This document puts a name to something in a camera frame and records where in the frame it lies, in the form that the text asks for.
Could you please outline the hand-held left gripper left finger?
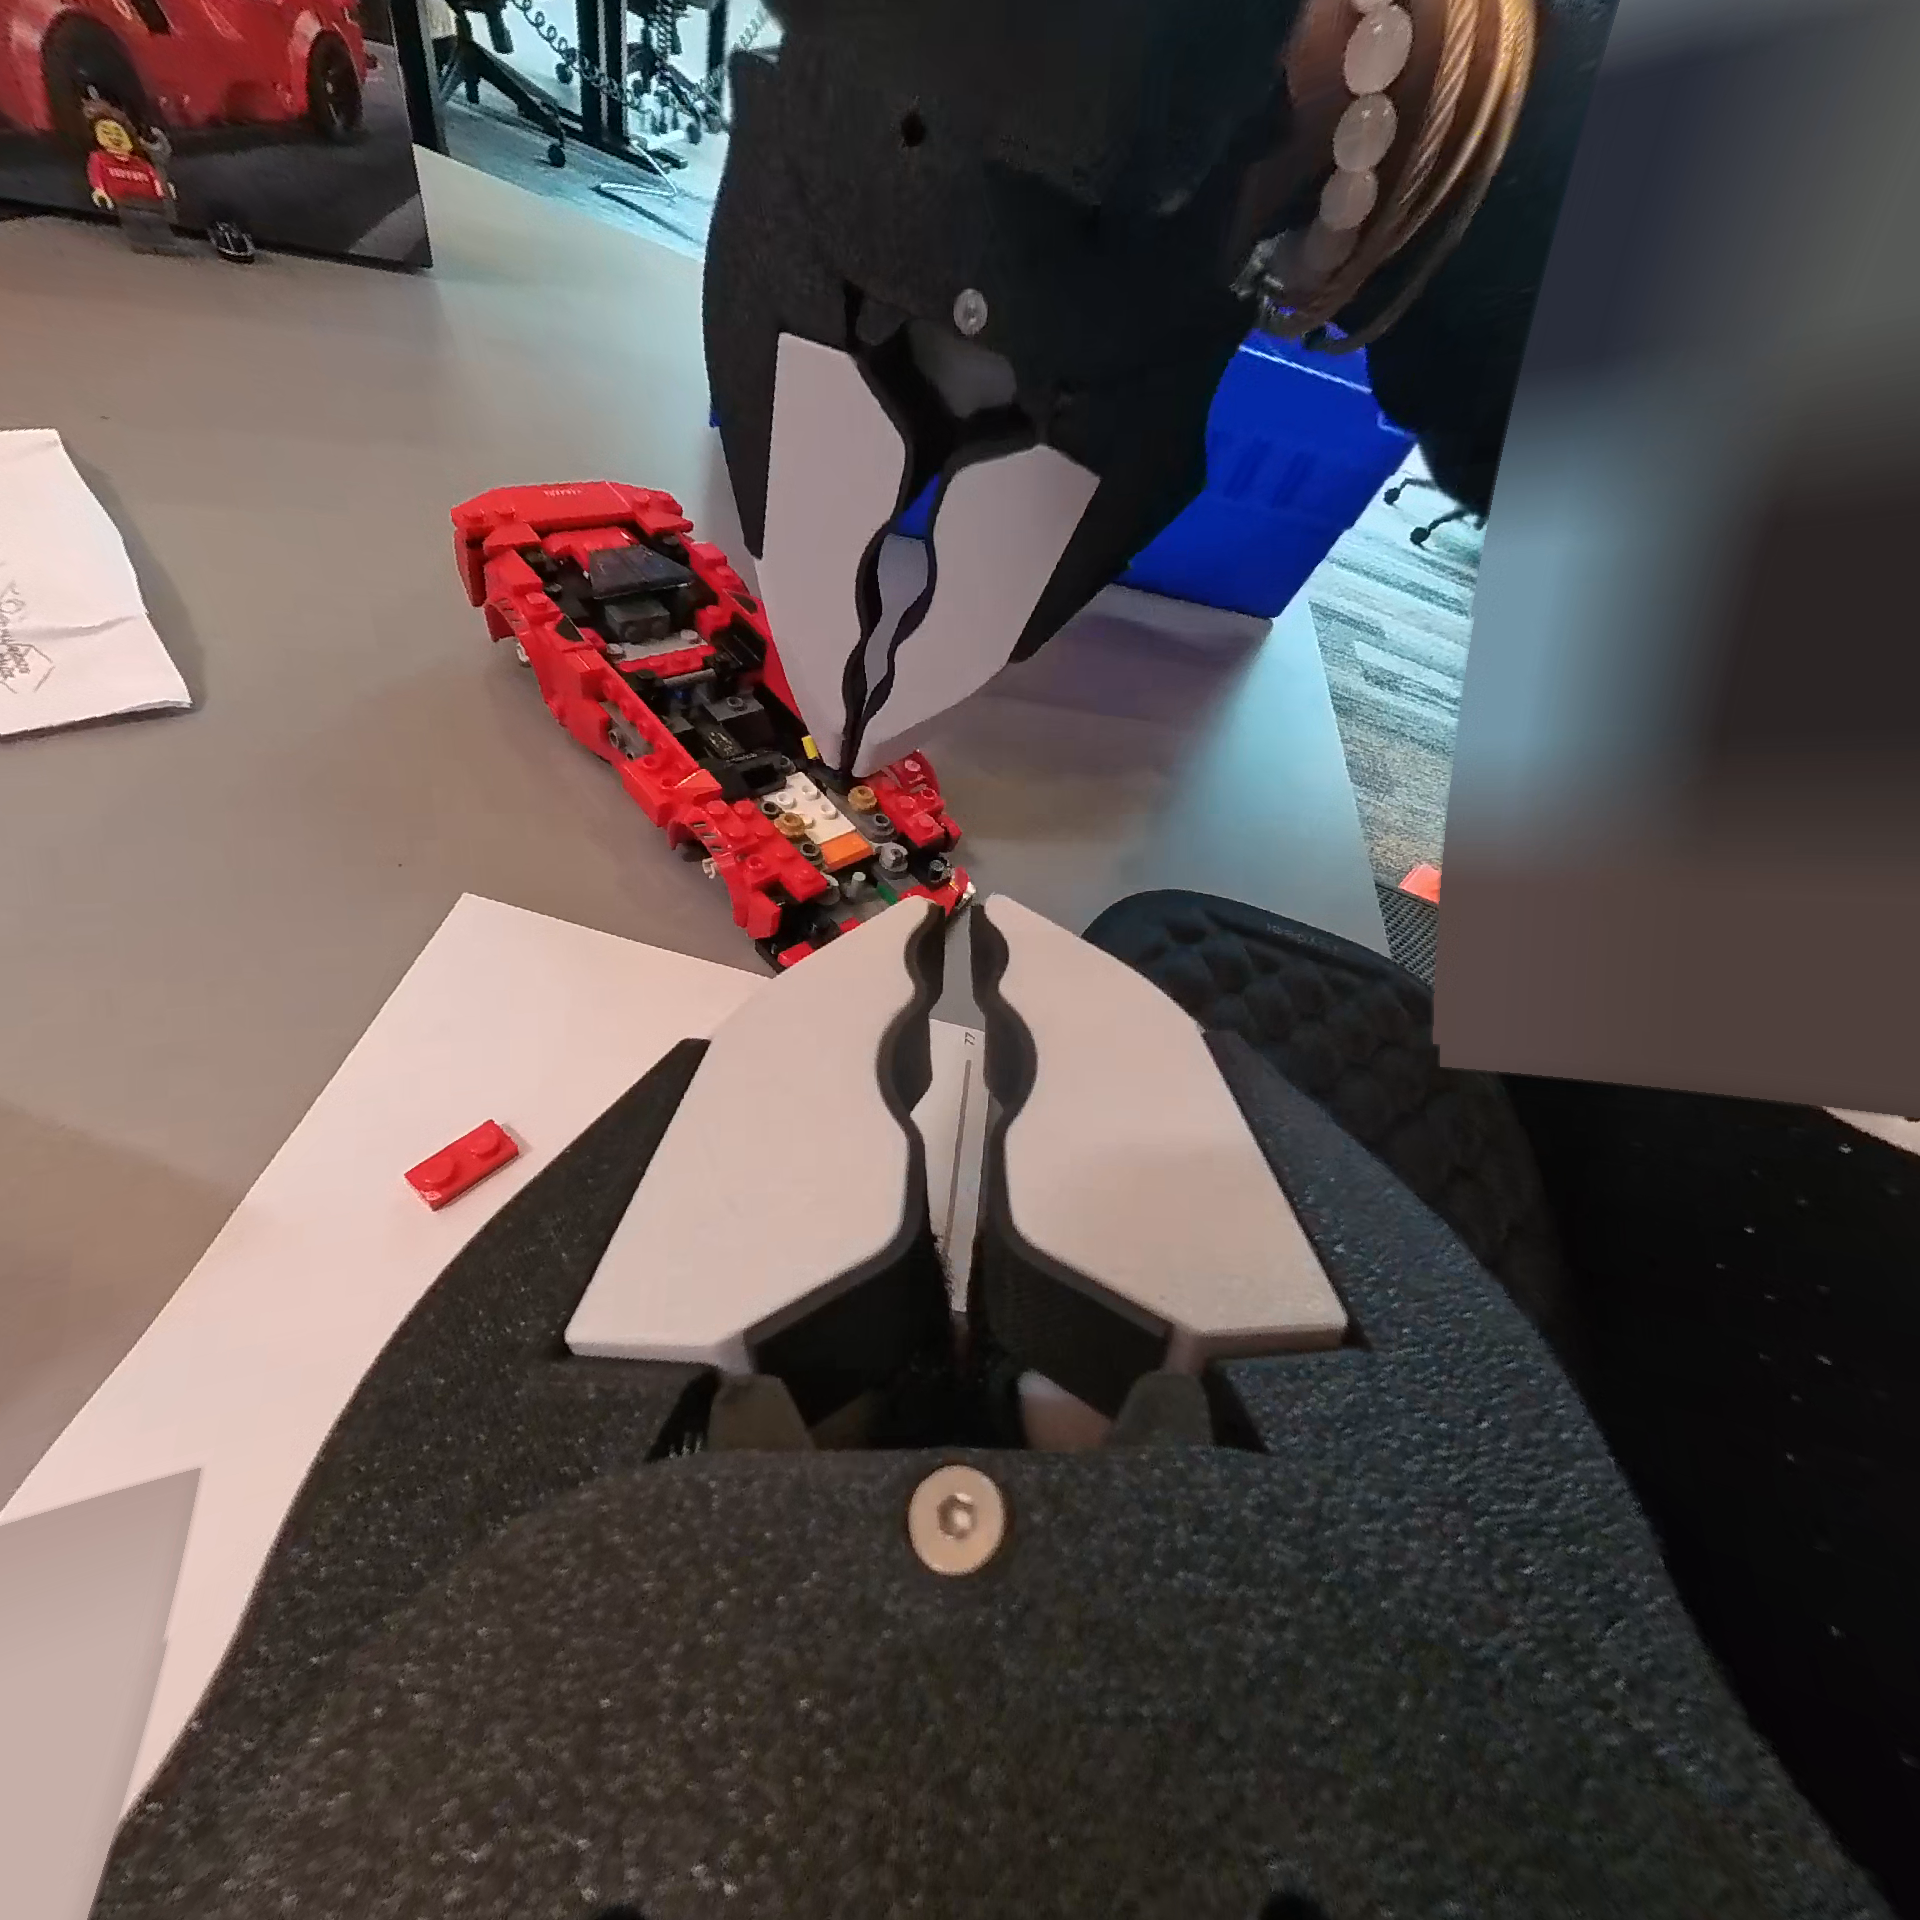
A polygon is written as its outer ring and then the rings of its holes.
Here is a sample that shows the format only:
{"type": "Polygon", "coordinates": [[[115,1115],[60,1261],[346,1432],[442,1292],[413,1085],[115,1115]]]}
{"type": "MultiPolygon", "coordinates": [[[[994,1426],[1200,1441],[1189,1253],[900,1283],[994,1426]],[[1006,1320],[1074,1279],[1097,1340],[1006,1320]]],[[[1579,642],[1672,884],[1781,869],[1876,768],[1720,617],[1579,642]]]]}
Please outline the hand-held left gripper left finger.
{"type": "Polygon", "coordinates": [[[900,900],[709,1033],[570,1353],[900,1378],[949,1348],[917,1125],[942,972],[943,913],[900,900]]]}

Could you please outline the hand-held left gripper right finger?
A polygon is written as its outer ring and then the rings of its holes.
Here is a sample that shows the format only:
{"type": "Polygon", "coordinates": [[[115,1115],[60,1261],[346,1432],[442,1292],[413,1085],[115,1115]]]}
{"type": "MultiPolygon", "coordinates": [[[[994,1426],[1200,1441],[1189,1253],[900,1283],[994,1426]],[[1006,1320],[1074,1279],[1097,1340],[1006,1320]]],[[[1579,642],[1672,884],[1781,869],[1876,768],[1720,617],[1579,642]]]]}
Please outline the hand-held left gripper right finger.
{"type": "Polygon", "coordinates": [[[991,1122],[974,1320],[1020,1372],[1331,1348],[1339,1300],[1189,1014],[1017,900],[971,913],[991,1122]]]}

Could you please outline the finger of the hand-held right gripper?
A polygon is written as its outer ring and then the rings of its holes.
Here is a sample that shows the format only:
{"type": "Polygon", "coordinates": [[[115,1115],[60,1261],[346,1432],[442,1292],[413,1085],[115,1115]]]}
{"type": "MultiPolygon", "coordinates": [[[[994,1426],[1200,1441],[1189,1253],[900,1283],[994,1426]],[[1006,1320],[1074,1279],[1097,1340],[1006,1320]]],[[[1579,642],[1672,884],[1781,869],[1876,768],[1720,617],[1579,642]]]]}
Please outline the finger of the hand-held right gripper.
{"type": "Polygon", "coordinates": [[[842,774],[904,735],[884,718],[917,629],[912,412],[884,368],[775,337],[761,592],[797,713],[842,774]]]}
{"type": "Polygon", "coordinates": [[[963,464],[937,483],[922,585],[872,657],[856,763],[917,752],[927,722],[994,680],[1093,492],[1097,474],[1047,442],[963,464]]]}

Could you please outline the red toy brick car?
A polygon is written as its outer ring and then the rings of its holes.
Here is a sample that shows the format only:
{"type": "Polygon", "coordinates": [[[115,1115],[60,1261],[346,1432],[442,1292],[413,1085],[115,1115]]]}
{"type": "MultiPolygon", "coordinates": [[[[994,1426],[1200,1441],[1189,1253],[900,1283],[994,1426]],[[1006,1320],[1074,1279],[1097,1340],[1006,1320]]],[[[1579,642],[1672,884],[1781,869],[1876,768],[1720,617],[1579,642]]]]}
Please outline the red toy brick car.
{"type": "Polygon", "coordinates": [[[552,722],[617,768],[772,972],[900,900],[974,900],[922,753],[842,774],[802,722],[768,610],[672,492],[575,480],[449,505],[449,551],[552,722]]]}

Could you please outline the black mesh chair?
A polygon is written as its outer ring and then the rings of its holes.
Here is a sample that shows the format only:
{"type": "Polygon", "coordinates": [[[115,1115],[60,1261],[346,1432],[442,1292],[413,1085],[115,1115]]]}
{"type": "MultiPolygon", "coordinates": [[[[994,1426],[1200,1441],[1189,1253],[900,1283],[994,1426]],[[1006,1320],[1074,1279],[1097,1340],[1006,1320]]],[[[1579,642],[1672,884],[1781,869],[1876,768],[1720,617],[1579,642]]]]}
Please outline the black mesh chair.
{"type": "Polygon", "coordinates": [[[1515,1102],[1499,1076],[1439,1065],[1429,988],[1415,972],[1193,892],[1116,900],[1086,940],[1308,1093],[1573,1353],[1571,1272],[1515,1102]]]}

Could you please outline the blue plastic bin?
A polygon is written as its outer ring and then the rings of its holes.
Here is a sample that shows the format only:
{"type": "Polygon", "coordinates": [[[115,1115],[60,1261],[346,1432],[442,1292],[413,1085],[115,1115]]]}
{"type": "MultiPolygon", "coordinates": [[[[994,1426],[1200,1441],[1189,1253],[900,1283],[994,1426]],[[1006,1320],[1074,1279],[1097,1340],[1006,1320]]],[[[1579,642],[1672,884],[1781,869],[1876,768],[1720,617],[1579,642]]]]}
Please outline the blue plastic bin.
{"type": "Polygon", "coordinates": [[[1116,585],[1278,617],[1407,457],[1365,350],[1322,354],[1252,331],[1220,376],[1200,498],[1116,585]]]}

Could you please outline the red flat brick plate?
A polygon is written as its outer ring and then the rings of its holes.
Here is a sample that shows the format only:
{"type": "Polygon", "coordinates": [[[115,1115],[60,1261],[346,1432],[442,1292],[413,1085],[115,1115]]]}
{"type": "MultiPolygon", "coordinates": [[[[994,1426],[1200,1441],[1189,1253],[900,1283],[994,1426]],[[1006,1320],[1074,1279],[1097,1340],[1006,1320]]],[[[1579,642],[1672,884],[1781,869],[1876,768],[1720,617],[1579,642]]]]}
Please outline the red flat brick plate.
{"type": "Polygon", "coordinates": [[[483,1117],[424,1158],[409,1163],[406,1187],[423,1200],[423,1205],[442,1209],[514,1158],[520,1141],[500,1122],[483,1117]]]}

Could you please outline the white instruction booklet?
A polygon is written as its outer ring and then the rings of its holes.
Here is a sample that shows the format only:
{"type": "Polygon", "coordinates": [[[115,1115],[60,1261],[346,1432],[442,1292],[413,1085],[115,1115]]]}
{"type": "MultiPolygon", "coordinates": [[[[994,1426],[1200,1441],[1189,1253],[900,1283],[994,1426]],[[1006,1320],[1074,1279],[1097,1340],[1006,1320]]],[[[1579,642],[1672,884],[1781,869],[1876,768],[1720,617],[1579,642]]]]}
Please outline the white instruction booklet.
{"type": "Polygon", "coordinates": [[[4,1917],[1005,1917],[1017,1762],[991,1630],[1020,1596],[1012,1468],[942,1580],[917,1484],[953,1323],[900,1378],[564,1348],[564,1323],[733,998],[564,965],[612,1008],[552,1125],[463,1022],[570,925],[460,904],[394,1030],[448,1043],[362,1115],[312,1105],[203,1264],[22,1479],[4,1547],[89,1517],[160,1570],[83,1570],[4,1656],[4,1917]],[[477,1122],[520,1158],[430,1209],[406,1167],[477,1122]]]}

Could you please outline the person's black speckled clothing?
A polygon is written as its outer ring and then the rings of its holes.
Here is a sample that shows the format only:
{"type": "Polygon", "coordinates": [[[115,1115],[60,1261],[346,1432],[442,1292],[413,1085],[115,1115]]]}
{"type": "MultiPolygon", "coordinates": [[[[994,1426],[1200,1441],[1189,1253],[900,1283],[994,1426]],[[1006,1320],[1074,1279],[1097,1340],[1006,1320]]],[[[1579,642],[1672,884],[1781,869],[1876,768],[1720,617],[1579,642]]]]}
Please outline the person's black speckled clothing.
{"type": "Polygon", "coordinates": [[[1920,1163],[1825,1108],[1506,1076],[1573,1372],[1742,1711],[1920,1913],[1920,1163]]]}

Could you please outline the toy car box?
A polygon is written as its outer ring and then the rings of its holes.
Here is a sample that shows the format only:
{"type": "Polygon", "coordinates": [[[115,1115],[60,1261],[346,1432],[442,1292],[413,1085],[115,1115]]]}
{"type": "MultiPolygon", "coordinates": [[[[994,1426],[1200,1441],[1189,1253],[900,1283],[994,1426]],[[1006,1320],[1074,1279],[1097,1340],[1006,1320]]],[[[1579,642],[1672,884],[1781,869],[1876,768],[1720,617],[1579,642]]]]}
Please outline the toy car box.
{"type": "Polygon", "coordinates": [[[6,0],[0,8],[4,216],[115,217],[108,164],[155,173],[180,236],[424,270],[406,53],[387,2],[6,0]]]}

